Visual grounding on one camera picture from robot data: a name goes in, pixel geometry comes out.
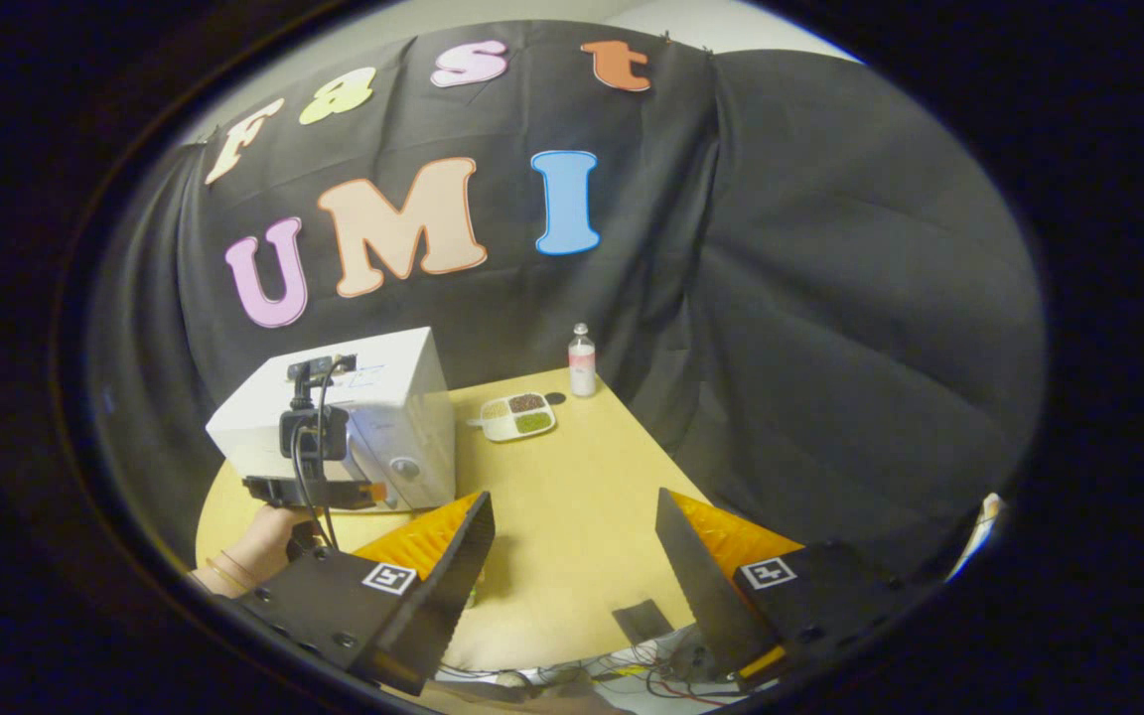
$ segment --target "white wall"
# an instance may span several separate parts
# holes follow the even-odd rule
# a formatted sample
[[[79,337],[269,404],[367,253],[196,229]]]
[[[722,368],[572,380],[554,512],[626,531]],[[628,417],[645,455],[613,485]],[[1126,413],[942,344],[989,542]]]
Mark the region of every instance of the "white wall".
[[[404,0],[358,14],[275,61],[251,81],[214,102],[190,128],[181,132],[178,142],[202,141],[216,126],[255,109],[255,103],[280,87],[294,85],[319,64],[332,64],[364,49],[437,29],[523,18],[577,19],[651,34],[667,30],[674,41],[708,47],[714,53],[803,49],[853,59],[802,27],[736,0]]]

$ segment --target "red wire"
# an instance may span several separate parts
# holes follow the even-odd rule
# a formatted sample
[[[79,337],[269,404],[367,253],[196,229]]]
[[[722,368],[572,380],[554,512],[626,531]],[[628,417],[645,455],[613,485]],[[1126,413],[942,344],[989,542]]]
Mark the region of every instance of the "red wire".
[[[659,683],[660,688],[667,689],[667,691],[674,693],[674,696],[685,697],[685,698],[688,698],[688,700],[694,700],[697,702],[704,702],[704,705],[717,705],[717,707],[722,707],[723,705],[726,705],[726,702],[717,702],[717,701],[713,701],[713,700],[704,700],[702,697],[694,697],[694,696],[691,696],[691,693],[689,693],[689,692],[677,692],[676,689],[668,688],[668,683],[666,683],[665,681],[658,681],[658,683]]]

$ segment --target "water bottle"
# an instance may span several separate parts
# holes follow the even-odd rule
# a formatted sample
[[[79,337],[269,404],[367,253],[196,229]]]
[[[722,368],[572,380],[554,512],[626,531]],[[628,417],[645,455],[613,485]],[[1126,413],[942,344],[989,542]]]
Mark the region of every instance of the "water bottle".
[[[575,334],[569,343],[569,379],[572,383],[572,395],[590,397],[598,386],[594,380],[594,342],[586,337],[590,329],[585,323],[577,323],[572,332]]]

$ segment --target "table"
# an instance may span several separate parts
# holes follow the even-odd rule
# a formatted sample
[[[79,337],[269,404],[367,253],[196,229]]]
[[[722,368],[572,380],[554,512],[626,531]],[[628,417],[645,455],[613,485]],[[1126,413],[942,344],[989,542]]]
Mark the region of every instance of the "table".
[[[464,420],[483,403],[522,392],[569,395],[549,432],[491,443]],[[598,381],[589,398],[569,394],[567,370],[451,390],[458,422],[458,493],[488,490],[495,539],[476,605],[468,607],[445,662],[469,670],[551,666],[629,648],[612,617],[652,598],[674,628],[694,619],[656,538],[660,487],[707,501]],[[197,561],[235,542],[259,500],[223,464],[197,526]],[[340,548],[352,551],[411,515],[335,515]]]

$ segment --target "felt letter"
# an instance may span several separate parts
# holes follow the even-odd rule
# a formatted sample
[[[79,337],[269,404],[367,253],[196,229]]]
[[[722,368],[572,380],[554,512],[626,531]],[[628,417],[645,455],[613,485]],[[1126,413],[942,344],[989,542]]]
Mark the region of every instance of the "felt letter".
[[[462,157],[427,164],[418,169],[400,209],[368,180],[341,183],[321,193],[318,205],[333,215],[342,259],[337,295],[370,293],[386,280],[378,268],[370,267],[366,247],[400,280],[413,272],[422,236],[422,270],[428,273],[462,271],[485,262],[488,252],[476,244],[470,227],[467,181],[472,173],[476,162]]]
[[[378,70],[362,67],[326,82],[313,95],[312,103],[305,105],[303,113],[299,114],[300,125],[315,124],[329,114],[341,114],[347,110],[359,108],[373,95],[368,82],[372,82],[373,77],[376,76]]]
[[[260,109],[259,112],[241,119],[228,130],[228,141],[223,142],[223,149],[219,151],[219,159],[214,160],[214,168],[209,169],[209,175],[206,176],[206,185],[213,184],[217,177],[227,175],[228,172],[232,170],[232,167],[237,166],[237,161],[240,160],[237,150],[241,146],[249,146],[254,137],[259,136],[263,119],[276,113],[283,104],[285,104],[285,98],[277,100],[268,104],[267,108]]]
[[[500,41],[474,41],[471,45],[459,45],[446,50],[435,59],[439,71],[431,73],[431,85],[437,87],[456,87],[487,81],[506,71],[506,59],[496,57],[503,54],[506,46]]]
[[[532,168],[546,178],[546,232],[537,251],[546,256],[566,256],[598,245],[590,228],[590,169],[598,158],[589,151],[541,151]]]
[[[308,281],[303,277],[303,261],[299,257],[299,230],[303,222],[299,219],[283,219],[268,228],[268,243],[276,247],[277,262],[281,264],[285,295],[280,300],[268,300],[260,285],[259,269],[254,267],[254,253],[259,252],[259,239],[254,236],[237,240],[223,256],[232,268],[237,279],[237,295],[251,320],[264,328],[287,326],[308,307]]]
[[[628,92],[642,92],[651,86],[648,78],[635,77],[629,67],[630,63],[648,64],[648,55],[630,53],[623,41],[587,41],[581,51],[594,55],[594,77],[603,85]]]

